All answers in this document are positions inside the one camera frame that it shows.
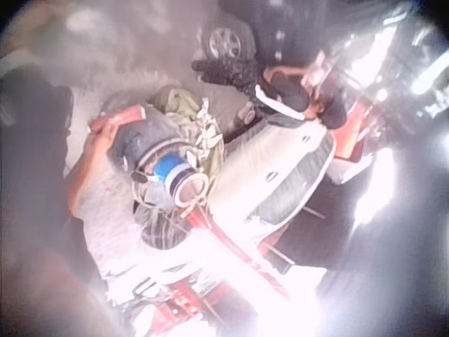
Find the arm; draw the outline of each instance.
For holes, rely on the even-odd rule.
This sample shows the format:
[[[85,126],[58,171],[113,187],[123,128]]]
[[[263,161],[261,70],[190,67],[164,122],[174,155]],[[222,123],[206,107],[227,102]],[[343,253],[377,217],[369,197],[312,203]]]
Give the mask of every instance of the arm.
[[[119,129],[118,125],[109,121],[111,119],[104,120],[98,128],[98,132],[88,136],[83,154],[67,176],[68,204],[73,216],[78,215],[79,200],[98,164],[112,146]]]
[[[264,78],[268,83],[271,82],[274,74],[281,72],[286,76],[304,76],[309,70],[309,67],[293,67],[290,65],[279,65],[276,67],[270,67],[264,70]]]
[[[67,202],[73,216],[78,216],[79,200],[93,175],[97,163],[98,161],[95,160],[93,155],[84,152],[67,176]]]

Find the hubcap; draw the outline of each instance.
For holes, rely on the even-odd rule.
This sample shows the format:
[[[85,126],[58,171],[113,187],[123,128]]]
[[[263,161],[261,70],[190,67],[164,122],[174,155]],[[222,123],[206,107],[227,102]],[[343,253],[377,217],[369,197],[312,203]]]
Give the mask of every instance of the hubcap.
[[[228,28],[217,28],[212,32],[209,48],[215,58],[237,58],[241,54],[240,39]]]

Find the blue label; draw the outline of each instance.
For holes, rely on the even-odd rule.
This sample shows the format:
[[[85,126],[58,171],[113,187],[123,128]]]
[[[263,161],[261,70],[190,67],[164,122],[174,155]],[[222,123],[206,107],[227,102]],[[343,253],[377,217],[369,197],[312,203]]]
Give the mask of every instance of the blue label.
[[[166,156],[160,158],[160,160],[157,162],[156,166],[154,167],[154,175],[164,183],[167,180],[168,174],[176,166],[185,163],[186,161],[176,153],[169,153]]]

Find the person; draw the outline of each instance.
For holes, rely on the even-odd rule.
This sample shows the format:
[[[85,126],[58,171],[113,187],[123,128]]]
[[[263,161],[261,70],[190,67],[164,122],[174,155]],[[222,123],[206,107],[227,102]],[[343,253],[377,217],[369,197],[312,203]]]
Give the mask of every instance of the person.
[[[0,83],[3,336],[123,336],[78,219],[88,180],[114,142],[104,123],[65,180],[72,102],[38,69]]]
[[[328,129],[343,126],[347,120],[342,91],[339,88],[321,91],[324,54],[319,53],[315,61],[307,67],[277,65],[260,71],[257,60],[196,60],[192,69],[201,73],[201,80],[219,85],[232,85],[247,95],[269,121],[286,126],[297,126],[290,117],[298,119],[320,119]],[[270,106],[263,96],[282,103]]]

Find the sack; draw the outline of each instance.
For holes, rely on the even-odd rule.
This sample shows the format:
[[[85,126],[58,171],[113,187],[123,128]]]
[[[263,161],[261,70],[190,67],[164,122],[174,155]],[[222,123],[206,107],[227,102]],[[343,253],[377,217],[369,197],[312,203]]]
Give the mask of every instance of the sack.
[[[152,103],[198,147],[200,170],[209,177],[210,188],[222,168],[225,143],[215,118],[207,111],[208,101],[201,102],[189,91],[170,85],[159,90]]]

